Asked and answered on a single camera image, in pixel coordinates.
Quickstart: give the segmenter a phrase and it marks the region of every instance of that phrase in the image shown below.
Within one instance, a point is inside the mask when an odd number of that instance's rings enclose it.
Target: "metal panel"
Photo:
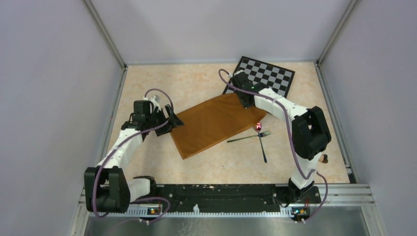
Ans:
[[[127,64],[316,60],[350,0],[92,0]]]
[[[415,235],[417,1],[362,1],[322,72],[350,146],[390,235]]]
[[[121,76],[82,1],[0,3],[2,235],[67,235]]]
[[[91,217],[85,235],[216,235],[216,236],[367,236],[369,235],[360,207],[325,207],[312,221],[294,224],[289,218],[164,218],[147,226],[137,219]]]
[[[318,186],[320,194],[324,195],[326,187],[324,184],[317,184],[316,186]],[[87,220],[90,221],[90,230],[94,231],[94,234],[96,233],[95,227],[100,226],[102,223],[104,224],[112,224],[112,222],[114,224],[118,223],[118,220],[114,220],[114,218],[123,218],[123,216],[131,216],[134,217],[134,219],[138,219],[137,217],[142,216],[139,213],[141,213],[139,210],[140,207],[138,207],[137,205],[132,205],[129,209],[130,211],[127,212],[126,214],[118,214],[117,217],[115,217],[115,215],[109,215],[108,217],[106,217],[105,219],[103,219],[103,221],[100,221],[100,219],[95,219],[95,217],[90,217],[89,219],[87,219],[87,215],[91,215],[89,214],[89,212],[87,212],[87,210],[85,209],[85,204],[84,202],[84,196],[82,195],[80,198],[80,204],[79,206],[81,206],[82,208],[79,209],[79,212],[77,213],[78,219],[75,219],[74,221],[74,226],[73,226],[73,232],[76,232],[78,234],[73,234],[74,236],[80,236],[83,235],[85,227],[86,227],[86,222]],[[303,205],[297,205],[297,204],[291,204],[290,207],[301,207]],[[367,184],[330,184],[329,185],[329,189],[328,189],[328,200],[324,205],[324,208],[321,209],[321,211],[318,213],[317,218],[318,220],[322,219],[322,220],[327,220],[327,217],[330,218],[334,218],[334,220],[336,219],[340,219],[343,220],[344,219],[344,214],[351,214],[352,213],[352,209],[356,209],[356,213],[354,214],[355,217],[358,217],[357,220],[360,218],[362,219],[362,211],[363,209],[368,209],[368,207],[371,207],[372,211],[372,215],[369,216],[369,212],[367,212],[367,218],[370,219],[367,221],[367,223],[369,223],[369,228],[371,229],[375,229],[378,227],[377,224],[375,224],[375,222],[377,222],[376,220],[373,219],[378,219],[378,211],[374,208],[375,207],[375,203],[374,203],[374,199],[372,197],[372,193],[371,190],[369,188],[369,185]],[[248,221],[248,224],[251,224],[253,220],[258,221],[257,224],[263,224],[261,223],[259,220],[262,219],[262,221],[265,222],[270,222],[272,224],[272,222],[278,222],[279,224],[284,222],[284,223],[293,223],[292,220],[289,220],[289,218],[282,218],[282,216],[289,216],[290,213],[286,212],[286,209],[282,209],[281,213],[278,212],[272,212],[272,213],[266,213],[266,212],[257,212],[257,213],[210,213],[210,214],[196,214],[195,212],[186,212],[186,213],[175,213],[172,212],[170,214],[167,214],[166,217],[164,218],[180,218],[179,220],[167,220],[164,219],[165,222],[169,222],[168,225],[164,225],[164,223],[157,223],[157,225],[161,225],[161,227],[165,227],[165,226],[169,226],[169,227],[173,227],[172,224],[185,224],[186,222],[190,221],[190,218],[214,218],[214,221],[201,221],[200,223],[202,224],[217,224],[218,218],[223,218],[224,220],[229,220],[229,219],[233,219],[236,223],[242,222],[242,224],[246,224],[247,222],[245,222],[247,219],[251,219],[250,221]],[[345,222],[346,225],[345,226],[341,226],[338,225],[337,227],[347,227],[349,226],[349,224],[354,224],[355,227],[357,226],[357,224],[360,223],[360,225],[362,225],[362,220],[358,220],[357,222]],[[330,222],[327,222],[325,224],[320,224],[323,226],[323,228],[328,227],[329,224],[332,224]],[[130,230],[142,230],[142,229],[135,229],[135,227],[130,228]],[[361,228],[360,232],[352,232],[352,231],[347,231],[348,233],[358,233],[359,235],[367,235],[363,230],[363,227]]]

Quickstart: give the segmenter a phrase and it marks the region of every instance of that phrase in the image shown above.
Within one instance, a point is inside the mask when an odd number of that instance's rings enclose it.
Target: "cable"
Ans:
[[[286,123],[286,125],[287,125],[287,134],[288,134],[288,139],[289,139],[289,141],[290,141],[290,148],[291,148],[291,152],[293,153],[293,158],[294,158],[294,162],[296,163],[296,166],[297,166],[297,169],[298,169],[298,171],[299,171],[299,173],[301,174],[301,176],[302,176],[302,178],[303,179],[305,179],[305,180],[307,180],[307,179],[309,179],[310,178],[310,176],[315,172],[318,176],[320,176],[323,180],[324,180],[324,182],[325,182],[325,186],[326,186],[326,193],[325,193],[325,196],[323,197],[323,200],[322,200],[322,202],[320,203],[320,205],[317,207],[317,209],[313,212],[313,214],[311,214],[311,216],[308,218],[308,220],[310,220],[314,215],[316,215],[316,213],[322,208],[322,206],[324,205],[324,203],[325,203],[325,201],[326,201],[326,199],[327,199],[327,195],[328,195],[328,183],[327,183],[327,180],[326,180],[326,178],[323,176],[323,175],[321,175],[320,173],[318,173],[316,170],[314,170],[314,169],[312,169],[309,173],[308,173],[308,175],[307,176],[305,176],[304,175],[304,173],[303,173],[303,171],[302,171],[302,169],[301,169],[301,166],[300,166],[300,164],[299,164],[299,162],[298,162],[298,159],[297,159],[297,154],[296,154],[296,151],[295,151],[295,149],[294,149],[294,143],[293,143],[293,139],[292,139],[292,135],[291,135],[291,128],[290,128],[290,119],[288,118],[288,112],[287,112],[287,109],[285,109],[285,107],[284,107],[284,105],[282,105],[280,102],[278,102],[277,100],[275,100],[275,99],[273,99],[273,98],[271,98],[271,97],[268,97],[268,96],[266,96],[266,95],[263,95],[263,94],[259,94],[259,93],[255,93],[255,92],[251,92],[251,91],[246,91],[246,90],[243,90],[243,89],[240,89],[240,88],[237,88],[237,87],[235,87],[235,86],[233,86],[232,84],[230,84],[230,83],[228,83],[224,78],[223,78],[223,76],[221,75],[221,72],[226,72],[228,75],[230,75],[230,73],[227,71],[227,70],[225,70],[225,69],[219,69],[219,77],[220,77],[220,79],[227,85],[227,86],[229,86],[229,87],[231,87],[232,89],[234,89],[234,90],[237,90],[237,91],[240,91],[240,92],[244,92],[244,93],[247,93],[247,94],[250,94],[250,95],[254,95],[254,96],[259,96],[259,97],[263,97],[263,98],[266,98],[266,99],[268,99],[268,100],[271,100],[272,102],[274,102],[274,103],[276,103],[278,106],[280,106],[281,107],[281,109],[284,111],[284,116],[285,116],[285,123]]]
[[[170,101],[170,104],[171,104],[171,108],[172,108],[172,110],[174,110],[174,104],[172,103],[171,98],[168,96],[168,94],[167,94],[166,92],[164,92],[164,91],[162,91],[162,90],[160,90],[160,89],[158,89],[158,88],[151,88],[151,89],[149,89],[148,91],[146,91],[146,92],[145,92],[145,97],[147,97],[147,95],[148,95],[148,93],[149,93],[150,91],[158,91],[158,92],[163,93],[163,94],[164,94],[164,95],[168,98],[168,100]]]
[[[158,220],[160,220],[170,209],[171,204],[170,202],[166,199],[166,198],[161,198],[161,197],[150,197],[150,198],[142,198],[142,199],[136,199],[131,203],[141,203],[141,202],[148,202],[148,201],[154,201],[154,200],[162,200],[164,202],[166,202],[168,204],[166,210],[161,213],[157,218],[151,220],[151,221],[147,221],[147,220],[142,220],[139,218],[129,218],[126,220],[123,220],[122,222],[119,222],[118,224],[112,226],[104,235],[109,235],[111,231],[113,231],[115,228],[119,227],[120,225],[127,223],[129,221],[139,221],[140,223],[147,223],[147,224],[152,224],[153,222],[156,222]]]
[[[326,202],[326,199],[327,199],[327,195],[328,195],[328,183],[327,183],[327,180],[326,180],[326,178],[321,174],[321,173],[319,173],[319,172],[317,172],[316,171],[316,174],[318,175],[318,176],[320,176],[322,179],[323,179],[323,181],[325,182],[325,187],[326,187],[326,192],[325,192],[325,196],[323,197],[323,200],[322,200],[322,202],[320,203],[320,205],[317,207],[317,209],[313,212],[313,214],[311,214],[310,215],[310,217],[308,218],[308,219],[306,219],[306,220],[304,220],[304,223],[306,223],[306,222],[308,222],[308,221],[310,221],[311,220],[311,218],[313,218],[313,216],[315,216],[316,214],[317,214],[317,212],[322,208],[322,206],[325,204],[325,202]]]
[[[150,92],[150,91],[159,91],[161,93],[163,93],[165,96],[167,96],[168,100],[171,103],[171,108],[172,110],[174,110],[173,108],[173,104],[172,104],[172,100],[171,98],[168,96],[168,94],[160,89],[157,88],[151,88],[149,89],[146,93],[145,93],[145,97],[146,95]],[[164,125],[166,125],[168,123],[168,119],[161,125],[158,125],[157,127],[154,128],[150,128],[147,130],[142,130],[139,131],[135,134],[132,134],[131,136],[127,137],[125,140],[123,140],[119,145],[117,145],[117,148],[113,149],[109,155],[106,157],[106,159],[103,161],[103,163],[101,164],[100,168],[98,168],[97,174],[95,176],[94,179],[94,186],[93,186],[93,192],[92,192],[92,210],[94,212],[94,215],[98,218],[103,218],[104,216],[106,216],[108,213],[105,213],[104,215],[99,215],[98,211],[97,211],[97,201],[96,201],[96,197],[97,197],[97,187],[98,187],[98,180],[100,178],[101,172],[103,171],[104,167],[106,166],[107,162],[110,160],[110,158],[116,153],[116,151],[118,150],[118,148],[122,147],[127,141],[131,140],[132,138],[140,135],[140,134],[144,134],[144,133],[149,133],[151,131],[157,130],[161,127],[163,127]]]
[[[279,204],[281,207],[283,207],[283,208],[286,208],[286,207],[288,207],[288,206],[290,205],[290,203],[289,203],[289,202],[287,202],[287,203],[285,203],[285,206],[283,206],[283,205],[282,205],[282,203],[278,200],[278,198],[277,198],[277,197],[275,197],[275,199],[276,199],[276,201],[278,202],[278,204]]]

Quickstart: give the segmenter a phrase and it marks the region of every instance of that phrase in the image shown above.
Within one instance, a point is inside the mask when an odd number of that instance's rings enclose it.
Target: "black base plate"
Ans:
[[[309,198],[311,204],[321,201],[317,187],[313,186],[303,196],[288,197],[289,188],[275,184],[165,184],[155,186],[150,197],[163,197],[170,201],[169,212],[192,212],[198,204],[200,212],[278,212],[280,204],[304,203]]]

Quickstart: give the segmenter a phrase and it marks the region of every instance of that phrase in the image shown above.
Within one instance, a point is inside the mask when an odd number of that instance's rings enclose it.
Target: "small red object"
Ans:
[[[260,122],[256,123],[256,132],[261,131],[261,129],[262,129],[261,123]]]

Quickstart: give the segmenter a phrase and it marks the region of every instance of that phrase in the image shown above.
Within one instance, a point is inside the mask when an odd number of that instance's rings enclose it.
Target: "orange object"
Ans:
[[[177,114],[185,125],[171,136],[186,159],[252,128],[266,115],[256,107],[243,108],[235,93],[223,94]]]

